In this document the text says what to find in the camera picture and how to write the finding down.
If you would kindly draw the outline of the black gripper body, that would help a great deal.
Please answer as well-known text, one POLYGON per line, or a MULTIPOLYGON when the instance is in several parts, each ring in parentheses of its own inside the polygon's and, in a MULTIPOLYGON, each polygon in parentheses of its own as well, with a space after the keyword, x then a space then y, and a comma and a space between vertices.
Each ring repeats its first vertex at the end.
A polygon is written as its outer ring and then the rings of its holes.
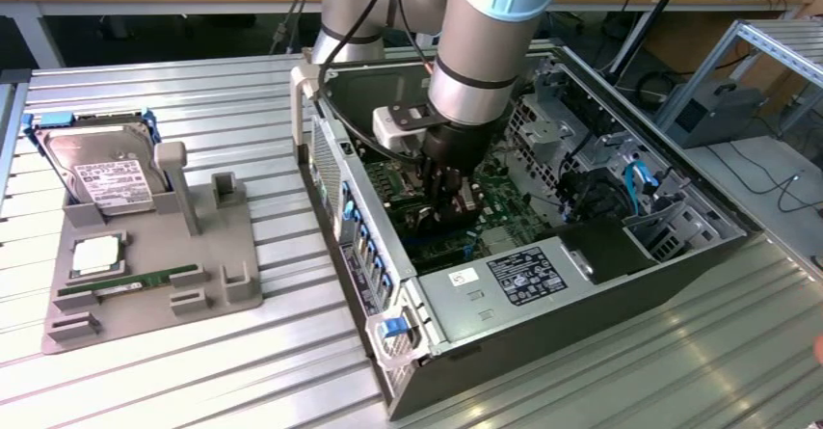
POLYGON ((436 172, 454 174, 460 178, 472 176, 489 148, 493 135, 490 122, 469 126, 446 122, 425 130, 420 174, 425 186, 430 186, 436 172))

